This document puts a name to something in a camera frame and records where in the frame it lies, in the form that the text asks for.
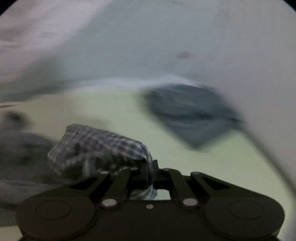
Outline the blue white plaid shirt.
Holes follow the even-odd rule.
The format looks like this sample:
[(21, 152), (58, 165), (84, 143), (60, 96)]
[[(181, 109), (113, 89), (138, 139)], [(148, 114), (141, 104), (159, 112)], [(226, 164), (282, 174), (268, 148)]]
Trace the blue white plaid shirt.
[(18, 204), (35, 194), (106, 171), (140, 170), (149, 181), (153, 172), (148, 148), (131, 138), (72, 124), (53, 141), (35, 133), (1, 133), (1, 202)]

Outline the folded blue denim jeans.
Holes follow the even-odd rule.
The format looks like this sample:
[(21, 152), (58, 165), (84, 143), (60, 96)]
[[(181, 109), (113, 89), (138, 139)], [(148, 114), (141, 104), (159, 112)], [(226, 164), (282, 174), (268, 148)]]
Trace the folded blue denim jeans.
[(199, 149), (231, 130), (242, 118), (225, 98), (210, 87), (172, 84), (144, 93), (148, 110), (191, 149)]

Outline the light blue patterned bedsheet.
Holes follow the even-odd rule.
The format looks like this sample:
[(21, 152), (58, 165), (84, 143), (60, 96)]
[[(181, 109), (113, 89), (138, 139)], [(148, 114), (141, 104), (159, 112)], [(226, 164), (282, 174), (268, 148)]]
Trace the light blue patterned bedsheet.
[(295, 10), (284, 1), (17, 1), (1, 16), (1, 100), (190, 79), (224, 94), (295, 181)]

